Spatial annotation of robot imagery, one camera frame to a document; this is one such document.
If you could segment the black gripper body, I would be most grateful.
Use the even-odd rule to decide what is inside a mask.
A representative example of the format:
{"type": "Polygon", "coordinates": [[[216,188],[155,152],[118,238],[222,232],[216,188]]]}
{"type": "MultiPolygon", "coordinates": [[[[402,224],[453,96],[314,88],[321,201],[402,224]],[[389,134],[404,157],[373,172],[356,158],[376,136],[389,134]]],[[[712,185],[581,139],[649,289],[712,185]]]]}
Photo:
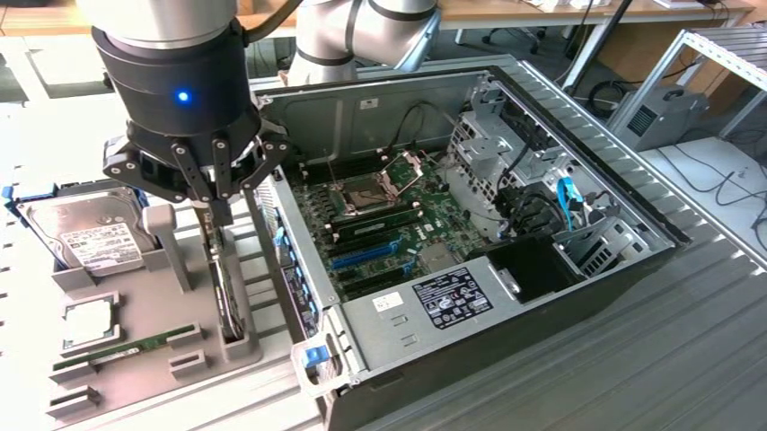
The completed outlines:
{"type": "Polygon", "coordinates": [[[230,21],[212,40],[186,48],[130,46],[98,28],[90,31],[111,86],[123,103],[127,137],[153,155],[171,155],[181,140],[195,155],[212,141],[240,155],[261,127],[250,97],[242,28],[230,21]]]}

